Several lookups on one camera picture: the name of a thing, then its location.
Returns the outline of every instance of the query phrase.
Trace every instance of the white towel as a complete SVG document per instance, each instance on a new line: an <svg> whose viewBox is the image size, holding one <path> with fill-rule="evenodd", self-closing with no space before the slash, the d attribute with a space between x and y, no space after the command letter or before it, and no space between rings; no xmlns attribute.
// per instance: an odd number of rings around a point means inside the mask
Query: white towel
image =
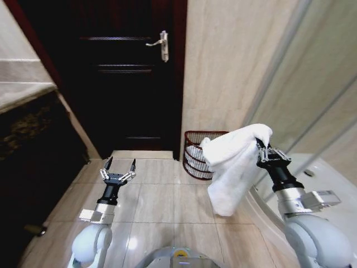
<svg viewBox="0 0 357 268"><path fill-rule="evenodd" d="M255 138L267 146L272 133L268 126L254 124L222 135L203 146L203 156L209 170L214 172L208 194L216 214L233 215L259 172Z"/></svg>

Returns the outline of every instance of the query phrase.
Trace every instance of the tiled floor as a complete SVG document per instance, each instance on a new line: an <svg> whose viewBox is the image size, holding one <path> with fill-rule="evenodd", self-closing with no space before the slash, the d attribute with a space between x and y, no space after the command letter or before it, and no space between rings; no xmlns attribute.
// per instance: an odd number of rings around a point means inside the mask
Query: tiled floor
<svg viewBox="0 0 357 268"><path fill-rule="evenodd" d="M110 171L124 173L131 162L114 159ZM102 166L93 160L83 167L49 216L47 233L28 246L21 267L67 267L73 239L87 226L78 215L94 209L105 187L98 173ZM190 247L232 268L298 267L263 238L243 207L230 218L214 215L209 182L187 175L181 162L137 159L136 172L119 191L105 267L135 267L165 246Z"/></svg>

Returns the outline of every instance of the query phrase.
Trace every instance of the floor drain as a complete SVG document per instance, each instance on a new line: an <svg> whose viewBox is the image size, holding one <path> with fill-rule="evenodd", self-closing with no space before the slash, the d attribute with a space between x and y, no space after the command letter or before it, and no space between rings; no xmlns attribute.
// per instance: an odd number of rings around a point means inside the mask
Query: floor drain
<svg viewBox="0 0 357 268"><path fill-rule="evenodd" d="M309 177L315 176L315 173L313 171L311 171L310 169L304 170L304 173Z"/></svg>

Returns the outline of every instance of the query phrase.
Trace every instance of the door frame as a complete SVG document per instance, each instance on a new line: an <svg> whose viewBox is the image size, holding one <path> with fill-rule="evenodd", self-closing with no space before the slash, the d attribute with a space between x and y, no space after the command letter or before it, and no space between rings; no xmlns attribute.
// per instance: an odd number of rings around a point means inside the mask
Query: door frame
<svg viewBox="0 0 357 268"><path fill-rule="evenodd" d="M70 97L69 88L63 82L55 64L51 60L42 42L38 38L35 30L27 19L24 11L16 0L4 0L8 9L14 16L21 30L32 45L42 64L46 68L50 77L58 87L59 92L64 96L69 106L76 115L76 106ZM184 98L184 71L185 71L185 46L186 46L186 22L187 22L187 0L172 0L172 22L173 22L173 103L172 120L173 124L173 158L180 159L181 148L181 125L182 125L182 104Z"/></svg>

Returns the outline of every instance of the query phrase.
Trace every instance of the door handle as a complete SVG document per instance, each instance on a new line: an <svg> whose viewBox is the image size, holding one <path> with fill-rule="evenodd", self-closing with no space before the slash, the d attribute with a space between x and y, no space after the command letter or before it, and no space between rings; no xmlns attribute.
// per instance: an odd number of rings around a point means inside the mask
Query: door handle
<svg viewBox="0 0 357 268"><path fill-rule="evenodd" d="M156 46L161 44L161 59L164 62L168 61L168 39L167 39L167 32L164 30L160 32L160 39L153 44L146 43L146 46Z"/></svg>

